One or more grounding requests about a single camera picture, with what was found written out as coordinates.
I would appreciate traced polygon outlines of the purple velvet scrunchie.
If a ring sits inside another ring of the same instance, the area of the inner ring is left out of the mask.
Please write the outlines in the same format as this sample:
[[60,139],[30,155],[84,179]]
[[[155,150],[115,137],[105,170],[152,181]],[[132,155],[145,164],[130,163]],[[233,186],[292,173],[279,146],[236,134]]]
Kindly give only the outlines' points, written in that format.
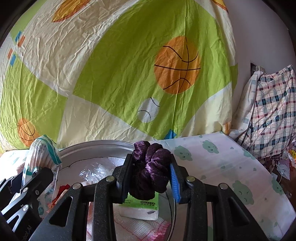
[[170,181],[171,152],[161,144],[134,143],[130,170],[129,194],[143,201],[164,193]]

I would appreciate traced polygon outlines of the green tissue packet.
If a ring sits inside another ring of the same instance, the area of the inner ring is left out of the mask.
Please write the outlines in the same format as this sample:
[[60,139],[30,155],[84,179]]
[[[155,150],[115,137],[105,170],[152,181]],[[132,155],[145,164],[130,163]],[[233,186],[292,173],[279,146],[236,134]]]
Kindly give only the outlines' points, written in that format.
[[139,200],[128,194],[125,202],[118,207],[121,216],[155,221],[159,217],[159,194],[156,192],[150,200]]

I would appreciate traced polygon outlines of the pink crocheted cloth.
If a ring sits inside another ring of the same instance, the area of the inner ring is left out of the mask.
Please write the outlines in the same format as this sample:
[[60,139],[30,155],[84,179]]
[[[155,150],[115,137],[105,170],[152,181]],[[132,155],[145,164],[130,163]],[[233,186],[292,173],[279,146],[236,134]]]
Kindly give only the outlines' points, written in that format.
[[159,217],[157,220],[140,220],[121,216],[120,206],[113,205],[116,240],[165,240],[170,223]]

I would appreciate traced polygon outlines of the white teal wipes packet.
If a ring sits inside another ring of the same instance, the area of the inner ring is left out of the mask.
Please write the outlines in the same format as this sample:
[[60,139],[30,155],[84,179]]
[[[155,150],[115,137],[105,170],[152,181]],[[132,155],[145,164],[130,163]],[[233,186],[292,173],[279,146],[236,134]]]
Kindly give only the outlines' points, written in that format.
[[62,167],[62,160],[56,143],[47,135],[36,138],[26,156],[22,187],[24,187],[32,178],[33,174],[42,168],[49,168],[53,172],[53,181],[41,192],[38,200],[38,212],[41,218],[44,218],[51,210],[56,181],[59,169]]

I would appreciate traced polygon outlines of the red drawstring pouch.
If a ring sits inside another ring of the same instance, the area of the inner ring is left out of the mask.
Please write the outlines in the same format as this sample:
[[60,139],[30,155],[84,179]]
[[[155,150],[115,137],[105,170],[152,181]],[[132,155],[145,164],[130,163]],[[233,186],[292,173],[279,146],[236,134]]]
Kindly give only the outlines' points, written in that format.
[[70,185],[69,184],[66,184],[66,185],[61,185],[59,187],[59,190],[57,192],[57,195],[56,197],[52,200],[52,202],[48,205],[48,212],[50,210],[52,210],[52,208],[56,205],[56,203],[62,198],[62,196],[68,191],[68,189],[70,188]]

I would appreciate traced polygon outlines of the round blue cookie tin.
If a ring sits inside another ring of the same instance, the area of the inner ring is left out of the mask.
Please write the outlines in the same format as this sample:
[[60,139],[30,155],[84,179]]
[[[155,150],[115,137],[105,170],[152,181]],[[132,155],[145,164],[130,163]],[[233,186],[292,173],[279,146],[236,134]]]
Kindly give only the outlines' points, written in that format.
[[[91,141],[77,144],[60,152],[62,168],[58,172],[55,190],[61,185],[82,183],[90,185],[112,174],[121,166],[126,155],[133,152],[133,145],[121,141]],[[159,195],[159,217],[170,223],[165,240],[170,240],[175,224],[175,202],[171,188]]]

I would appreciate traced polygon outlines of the plaid checked cloth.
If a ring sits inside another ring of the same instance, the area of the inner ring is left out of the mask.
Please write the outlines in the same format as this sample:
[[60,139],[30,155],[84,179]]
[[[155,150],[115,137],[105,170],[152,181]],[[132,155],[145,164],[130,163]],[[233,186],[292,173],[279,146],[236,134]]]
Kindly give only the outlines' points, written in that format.
[[257,70],[246,83],[229,137],[260,160],[279,155],[295,134],[295,70]]

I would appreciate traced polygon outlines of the green basketball bed sheet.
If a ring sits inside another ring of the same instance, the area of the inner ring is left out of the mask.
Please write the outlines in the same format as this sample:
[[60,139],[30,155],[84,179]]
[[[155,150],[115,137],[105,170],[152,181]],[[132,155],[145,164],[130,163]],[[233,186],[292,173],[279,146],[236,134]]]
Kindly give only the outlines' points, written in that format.
[[1,151],[229,133],[224,1],[1,1]]

